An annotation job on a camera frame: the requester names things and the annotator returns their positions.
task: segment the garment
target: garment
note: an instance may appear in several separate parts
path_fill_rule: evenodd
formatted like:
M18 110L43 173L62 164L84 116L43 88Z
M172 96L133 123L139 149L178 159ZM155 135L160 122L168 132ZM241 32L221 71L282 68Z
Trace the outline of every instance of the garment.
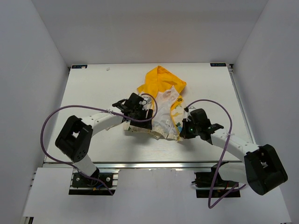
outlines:
M182 130L184 118L184 101L180 92L186 86L182 81L165 68L158 66L148 72L145 77L145 84L137 88L139 93L149 93L158 104L158 112L152 120L152 130L130 126L129 122L124 124L125 130L133 132L146 132L159 138L179 140L179 133Z

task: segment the yellow fabric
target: yellow fabric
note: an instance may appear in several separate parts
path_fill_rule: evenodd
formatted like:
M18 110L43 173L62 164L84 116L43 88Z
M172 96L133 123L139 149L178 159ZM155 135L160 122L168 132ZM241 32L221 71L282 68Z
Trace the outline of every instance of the yellow fabric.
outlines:
M149 71L145 76L145 84L137 88L138 92L149 93L153 97L157 97L158 92L165 92L170 90L174 86L176 91L180 94L185 88L186 82L179 79L167 69L162 66L157 66L153 70ZM179 140L179 132L182 126L182 116L183 116L183 98L179 96L174 104L171 105L170 113L171 119L177 130L176 140Z
M174 86L178 93L181 93L186 86L186 82L179 79L162 66L158 66L146 74L145 84L139 86L137 90L139 93L145 92L156 97L158 92L165 92L172 86Z

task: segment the cable tie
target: cable tie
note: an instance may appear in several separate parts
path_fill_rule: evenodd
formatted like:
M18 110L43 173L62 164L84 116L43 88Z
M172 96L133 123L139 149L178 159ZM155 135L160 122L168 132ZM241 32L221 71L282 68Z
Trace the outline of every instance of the cable tie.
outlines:
M190 114L190 112L187 112L187 118L186 118L186 121L187 121L187 122L191 121L191 120L189 119L189 116L191 116L191 114Z
M113 112L113 111L111 111L110 109L108 109L107 111L108 111L108 113L111 114L111 116L113 116L113 114L111 113L111 112Z

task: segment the wooden surface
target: wooden surface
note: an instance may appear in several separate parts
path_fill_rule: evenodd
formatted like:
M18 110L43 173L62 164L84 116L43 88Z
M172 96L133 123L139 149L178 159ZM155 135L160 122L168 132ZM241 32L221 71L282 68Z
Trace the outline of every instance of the wooden surface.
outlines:
M233 132L249 141L249 135L241 114L227 67L210 67L209 63L166 64L103 64L88 65L86 69L71 69L62 106L88 105L107 109L142 85L145 75L161 65L187 82L182 92L186 104L197 99L211 99L221 103L231 114ZM209 102L195 104L203 108L212 123L229 128L225 112ZM95 111L71 108L59 113L48 152L60 160L69 159L55 147L55 139L71 115L84 117ZM133 161L217 161L222 150L211 146L200 137L183 142L156 140L149 134L124 131L122 124L102 131L92 139L89 156L93 162ZM237 160L227 153L225 160Z

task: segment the robotic arm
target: robotic arm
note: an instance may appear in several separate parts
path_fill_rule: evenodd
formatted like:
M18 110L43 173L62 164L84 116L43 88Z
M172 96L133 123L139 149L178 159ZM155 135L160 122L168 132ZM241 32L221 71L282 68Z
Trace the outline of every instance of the robotic arm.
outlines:
M228 132L219 124L212 125L203 109L196 109L190 112L187 119L183 120L180 136L185 139L200 136L202 140L211 145L224 148ZM257 194L264 195L288 179L275 149L268 144L259 146L231 135L227 151L236 156L242 163L222 162L217 176L218 183L223 181L245 183ZM195 180L195 183L200 186L204 182L210 186L217 165L212 167L208 177Z
M144 101L143 97L133 93L129 99L113 104L112 108L114 112L122 112L125 116L135 120L149 119L152 117L153 110L145 109ZM87 154L91 138L103 129L126 120L111 113L97 113L81 119L73 115L67 119L55 145L71 159L80 171L90 177L98 178L100 171ZM131 121L130 124L152 129L151 120ZM186 119L183 119L180 137L191 139L196 136L200 136L202 140L211 145L224 148L228 132L219 124L212 125L203 109L196 109L191 111ZM270 145L258 146L231 135L227 151L242 163L222 162L217 175L217 183L224 181L245 183L259 195L264 195L288 179L275 149ZM195 183L198 186L211 186L217 165L211 168L210 175L195 180Z
M113 104L108 111L123 113L135 120L145 120L152 117L153 110L145 109L145 99L132 93L129 99L120 100ZM90 141L98 132L118 125L127 119L112 113L97 113L84 118L70 116L58 135L55 145L66 154L74 165L86 175L98 178L99 169L88 156ZM131 125L151 129L151 121L131 122ZM93 180L85 179L91 184Z

